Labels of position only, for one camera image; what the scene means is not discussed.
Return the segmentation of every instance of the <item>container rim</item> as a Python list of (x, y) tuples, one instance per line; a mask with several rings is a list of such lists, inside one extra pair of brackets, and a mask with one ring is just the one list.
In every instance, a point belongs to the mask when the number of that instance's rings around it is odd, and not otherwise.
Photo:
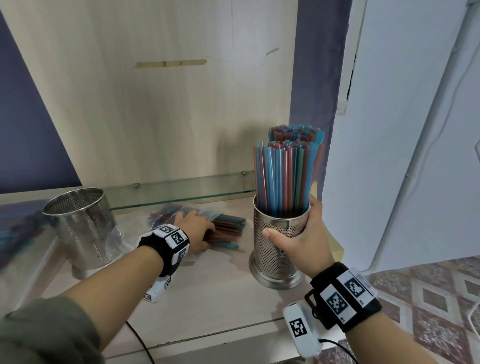
[[(85, 191), (85, 190), (93, 190), (93, 191), (97, 191), (97, 192), (101, 192), (102, 195), (97, 199), (95, 200), (94, 202), (90, 203), (89, 205), (85, 206), (85, 207), (82, 207), (82, 208), (79, 208), (75, 211), (71, 211), (71, 212), (64, 212), (62, 214), (50, 214), (48, 212), (45, 212), (45, 209), (50, 207), (54, 202), (56, 202), (56, 200), (64, 197), (65, 195), (68, 195), (68, 194), (71, 194), (72, 192), (77, 192), (77, 191)], [(100, 201), (103, 197), (105, 196), (105, 191), (102, 190), (101, 188), (98, 188), (98, 187), (82, 187), (82, 188), (77, 188), (75, 190), (71, 190), (71, 191), (68, 191), (68, 192), (65, 192), (65, 193), (62, 193), (54, 198), (52, 198), (51, 200), (49, 200), (42, 208), (42, 214), (44, 215), (47, 215), (47, 216), (56, 216), (56, 217), (60, 217), (60, 216), (67, 216), (67, 215), (71, 215), (71, 214), (75, 214), (79, 211), (85, 211), (87, 210), (89, 207), (95, 205), (98, 201)]]
[(296, 217), (294, 217), (294, 218), (275, 218), (275, 217), (273, 217), (273, 216), (264, 214), (262, 211), (260, 211), (260, 210), (257, 208), (256, 204), (255, 204), (256, 199), (257, 199), (257, 195), (254, 196), (253, 201), (252, 201), (252, 202), (253, 202), (253, 208), (254, 208), (255, 210), (257, 210), (257, 212), (258, 212), (260, 215), (263, 215), (263, 216), (265, 216), (265, 217), (267, 217), (267, 218), (270, 218), (270, 219), (272, 219), (272, 220), (280, 220), (280, 221), (293, 221), (293, 220), (297, 220), (297, 219), (299, 219), (299, 218), (302, 218), (302, 217), (308, 215), (308, 213), (310, 212), (310, 207), (311, 207), (311, 206), (310, 206), (310, 203), (309, 203), (309, 204), (308, 204), (307, 211), (305, 211), (303, 214), (298, 215), (298, 216), (296, 216)]

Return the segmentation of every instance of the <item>green sleeve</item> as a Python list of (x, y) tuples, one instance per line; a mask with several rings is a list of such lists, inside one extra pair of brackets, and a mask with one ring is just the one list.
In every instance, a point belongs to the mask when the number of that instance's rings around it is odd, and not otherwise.
[(0, 319), (2, 364), (98, 364), (100, 336), (67, 297), (36, 299)]

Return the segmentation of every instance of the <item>metal straw holder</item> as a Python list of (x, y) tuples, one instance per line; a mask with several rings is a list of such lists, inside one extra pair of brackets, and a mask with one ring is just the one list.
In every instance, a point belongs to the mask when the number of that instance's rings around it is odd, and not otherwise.
[(85, 278), (87, 271), (111, 263), (106, 244), (116, 222), (103, 190), (81, 188), (61, 194), (45, 204), (43, 213), (49, 217), (76, 278)]
[(253, 198), (253, 252), (250, 255), (250, 272), (257, 281), (268, 288), (287, 290), (303, 280), (303, 273), (290, 262), (287, 254), (276, 248), (262, 235), (264, 228), (275, 229), (292, 238), (299, 235), (307, 225), (310, 205), (307, 211), (296, 218), (274, 218), (260, 212), (257, 198)]

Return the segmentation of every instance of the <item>hand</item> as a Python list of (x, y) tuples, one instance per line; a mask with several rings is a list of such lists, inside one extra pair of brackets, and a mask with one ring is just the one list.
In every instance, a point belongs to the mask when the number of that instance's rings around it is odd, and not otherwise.
[(215, 230), (215, 225), (208, 221), (206, 216), (198, 216), (196, 210), (190, 211), (185, 217), (183, 217), (183, 212), (177, 212), (173, 225), (182, 229), (184, 233), (187, 234), (190, 240), (188, 254), (204, 252), (211, 247), (211, 245), (204, 242), (203, 239), (207, 230)]
[(275, 229), (263, 229), (262, 235), (287, 253), (291, 262), (310, 278), (330, 267), (335, 260), (322, 223), (322, 203), (310, 195), (310, 215), (302, 234), (288, 238)]

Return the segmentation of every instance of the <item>tiled floor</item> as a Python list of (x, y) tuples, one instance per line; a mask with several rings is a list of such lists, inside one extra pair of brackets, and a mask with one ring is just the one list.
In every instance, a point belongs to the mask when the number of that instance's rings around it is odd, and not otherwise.
[[(480, 256), (379, 272), (368, 280), (384, 312), (438, 363), (480, 364), (480, 341), (467, 319), (480, 299)], [(480, 308), (472, 323), (480, 331)], [(324, 350), (320, 362), (353, 363), (339, 348)]]

